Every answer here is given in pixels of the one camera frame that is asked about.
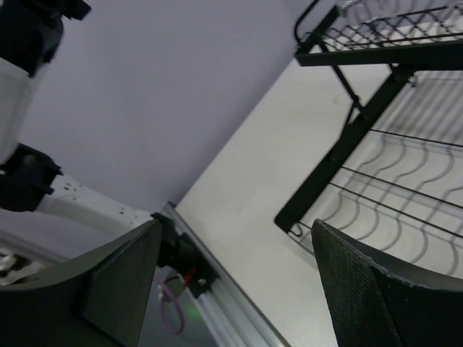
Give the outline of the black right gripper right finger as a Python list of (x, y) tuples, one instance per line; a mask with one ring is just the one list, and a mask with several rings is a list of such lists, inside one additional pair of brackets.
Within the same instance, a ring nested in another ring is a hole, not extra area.
[(312, 245), (339, 346), (461, 346), (462, 280), (317, 219)]

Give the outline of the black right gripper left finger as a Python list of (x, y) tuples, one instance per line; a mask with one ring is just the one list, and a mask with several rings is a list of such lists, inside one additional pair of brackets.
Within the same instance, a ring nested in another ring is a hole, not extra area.
[(148, 221), (1, 287), (2, 346), (137, 346), (161, 245)]

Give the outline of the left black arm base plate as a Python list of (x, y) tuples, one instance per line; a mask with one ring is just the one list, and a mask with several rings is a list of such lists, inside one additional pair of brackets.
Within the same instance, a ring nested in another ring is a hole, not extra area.
[(172, 219), (160, 213), (151, 215), (161, 224), (161, 245), (157, 266), (170, 267), (184, 279), (195, 299), (211, 289), (218, 274), (187, 233), (178, 233)]

